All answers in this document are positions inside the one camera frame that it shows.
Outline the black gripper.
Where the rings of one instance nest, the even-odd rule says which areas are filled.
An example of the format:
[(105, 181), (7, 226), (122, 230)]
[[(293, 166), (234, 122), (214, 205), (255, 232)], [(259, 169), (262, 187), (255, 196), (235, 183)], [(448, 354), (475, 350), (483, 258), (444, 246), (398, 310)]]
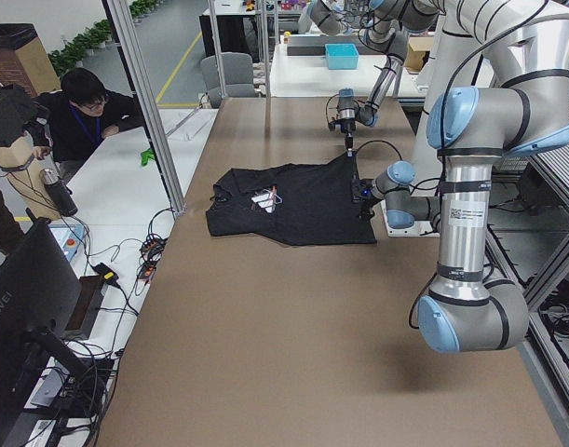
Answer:
[(336, 124), (345, 133), (345, 149), (353, 153), (353, 132), (356, 130), (354, 96), (338, 96)]
[(360, 219), (371, 219), (374, 216), (375, 197), (372, 193), (372, 182), (372, 179), (351, 180), (352, 201), (360, 204), (358, 215)]

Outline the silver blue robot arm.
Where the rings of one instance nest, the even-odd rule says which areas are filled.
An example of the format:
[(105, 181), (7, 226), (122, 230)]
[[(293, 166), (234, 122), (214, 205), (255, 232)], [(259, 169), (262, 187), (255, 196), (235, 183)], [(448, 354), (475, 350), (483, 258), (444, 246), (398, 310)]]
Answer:
[(392, 82), (401, 72), (408, 51), (410, 34), (429, 28), (439, 10), (427, 1), (371, 1), (369, 18), (360, 23), (359, 41), (367, 48), (385, 56), (385, 64), (364, 103), (359, 103), (352, 88), (342, 88), (337, 94), (336, 117), (329, 129), (340, 129), (345, 137), (345, 149), (353, 152), (353, 138), (358, 123), (372, 127)]
[(441, 160), (437, 271), (417, 302), (419, 331), (441, 353), (501, 350), (524, 338), (527, 304), (508, 279), (484, 275), (494, 163), (569, 143), (569, 7), (554, 1), (373, 1), (378, 18), (419, 30), (443, 13), (477, 42), (494, 88), (440, 76), (427, 142)]

